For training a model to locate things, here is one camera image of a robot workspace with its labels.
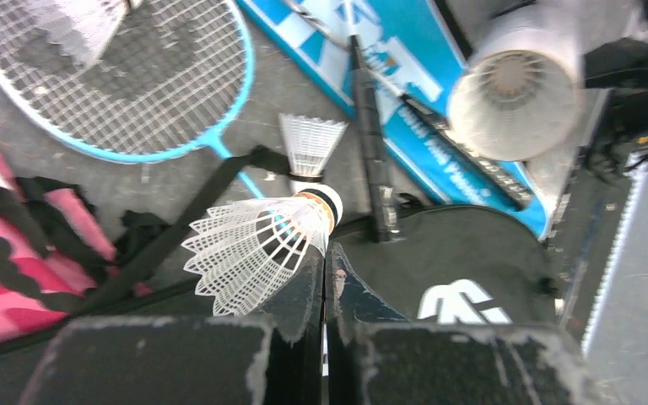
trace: gray floor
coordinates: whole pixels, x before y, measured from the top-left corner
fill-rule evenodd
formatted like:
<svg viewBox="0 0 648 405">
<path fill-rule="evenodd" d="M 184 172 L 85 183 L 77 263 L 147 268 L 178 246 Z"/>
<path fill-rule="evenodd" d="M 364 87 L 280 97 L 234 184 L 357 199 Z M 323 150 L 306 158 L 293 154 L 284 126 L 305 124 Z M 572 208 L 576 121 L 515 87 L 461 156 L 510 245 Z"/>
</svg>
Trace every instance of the gray floor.
<svg viewBox="0 0 648 405">
<path fill-rule="evenodd" d="M 512 1 L 456 0 L 449 3 L 466 32 L 477 41 L 485 30 L 489 14 L 482 10 L 493 11 Z M 585 3 L 588 8 L 583 13 L 582 29 L 589 49 L 623 32 L 634 0 Z M 343 113 L 269 40 L 256 29 L 252 29 L 252 35 L 257 56 L 255 86 L 245 110 L 224 137 L 233 153 L 244 153 L 256 143 L 282 148 L 276 125 L 279 112 L 344 119 Z M 594 94 L 590 94 L 589 99 L 588 114 L 591 114 L 595 109 Z M 585 127 L 587 123 L 583 120 L 579 132 L 583 133 Z M 174 219 L 218 163 L 208 150 L 198 151 L 151 167 L 149 180 L 143 183 L 140 166 L 100 162 L 51 140 L 28 123 L 1 91 L 0 147 L 21 176 L 51 176 L 81 184 L 99 206 L 99 220 L 111 237 L 121 231 L 118 218 L 126 208 L 152 211 L 165 219 Z M 269 180 L 271 177 L 260 170 L 251 170 L 250 174 L 267 194 L 287 193 L 284 179 Z M 358 148 L 352 137 L 345 136 L 332 157 L 327 174 L 328 181 L 344 197 L 349 215 L 366 210 Z M 400 172 L 397 172 L 397 186 L 404 191 L 413 190 Z M 235 184 L 224 200 L 246 197 L 249 197 L 246 190 Z M 163 266 L 159 274 L 163 284 L 186 276 L 179 270 L 184 257 L 182 252 L 175 254 Z M 648 404 L 648 187 L 590 359 L 611 403 Z"/>
</svg>

